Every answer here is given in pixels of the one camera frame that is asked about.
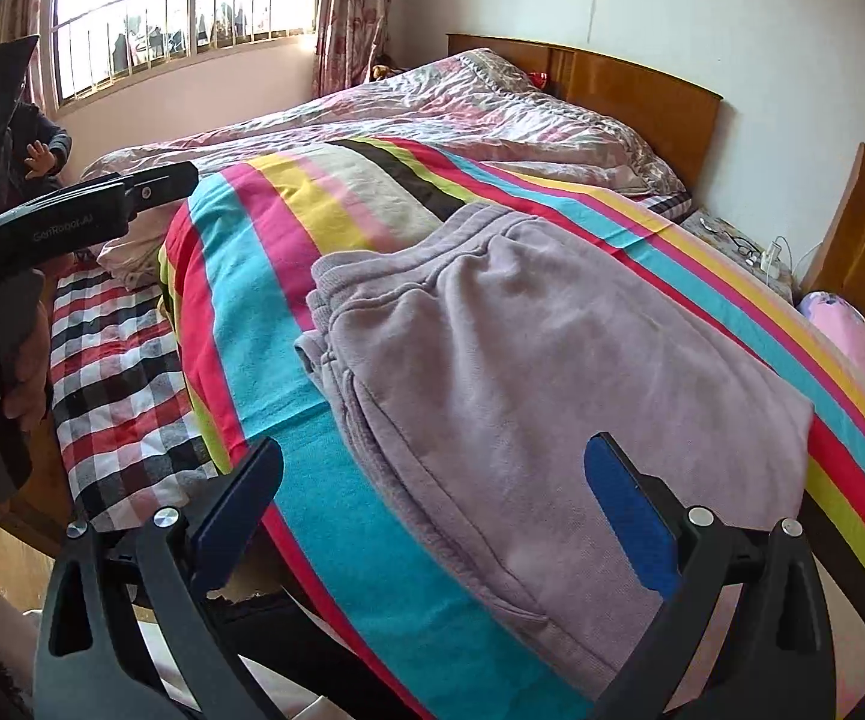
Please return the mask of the person's left hand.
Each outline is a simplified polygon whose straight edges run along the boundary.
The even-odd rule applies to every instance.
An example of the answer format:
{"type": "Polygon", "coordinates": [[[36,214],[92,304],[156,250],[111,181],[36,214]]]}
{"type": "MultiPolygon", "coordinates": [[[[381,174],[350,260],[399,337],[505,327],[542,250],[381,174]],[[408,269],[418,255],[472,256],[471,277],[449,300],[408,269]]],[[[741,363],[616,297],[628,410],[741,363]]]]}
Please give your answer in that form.
{"type": "Polygon", "coordinates": [[[5,416],[23,433],[40,424],[46,411],[46,381],[50,369],[50,319],[45,305],[37,304],[32,332],[22,343],[14,366],[14,387],[2,397],[5,416]]]}

